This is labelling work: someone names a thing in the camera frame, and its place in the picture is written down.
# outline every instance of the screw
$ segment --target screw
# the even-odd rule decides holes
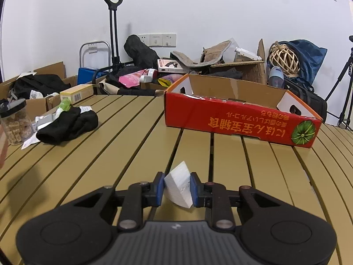
[[[119,226],[124,229],[133,229],[137,226],[137,222],[132,219],[125,219],[119,223]]]
[[[228,219],[221,219],[216,222],[216,226],[220,229],[229,229],[233,226],[233,222]]]

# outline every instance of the wicker lantern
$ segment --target wicker lantern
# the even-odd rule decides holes
[[[285,44],[275,42],[269,50],[269,61],[273,66],[278,66],[289,78],[297,77],[300,64],[297,55]]]

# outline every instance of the tan tabletop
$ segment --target tan tabletop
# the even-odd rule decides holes
[[[152,181],[181,161],[202,182],[252,185],[326,219],[338,236],[329,264],[352,264],[352,132],[322,125],[305,149],[166,127],[161,97],[93,96],[81,104],[98,114],[96,130],[60,146],[11,146],[0,169],[0,247],[14,265],[21,262],[15,235],[27,220],[105,185],[123,190]],[[202,208],[186,210],[166,198],[156,211],[144,210],[155,220],[204,216]]]

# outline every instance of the white wall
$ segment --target white wall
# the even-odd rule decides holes
[[[75,75],[83,43],[110,41],[103,0],[6,0],[3,23],[6,79],[61,60],[67,74]],[[310,40],[328,49],[314,82],[323,97],[349,57],[352,24],[348,0],[124,0],[118,8],[122,61],[130,60],[123,49],[126,38],[137,33],[175,32],[176,50],[191,59],[230,37],[250,51],[256,51],[260,38],[266,49],[276,40]],[[169,56],[170,50],[156,49],[160,56]],[[329,101],[333,113],[340,113],[346,90],[347,78]],[[329,117],[328,122],[336,120]]]

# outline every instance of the green vegetable image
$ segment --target green vegetable image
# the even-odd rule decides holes
[[[292,133],[292,141],[297,145],[308,143],[315,135],[316,127],[311,120],[302,121]]]

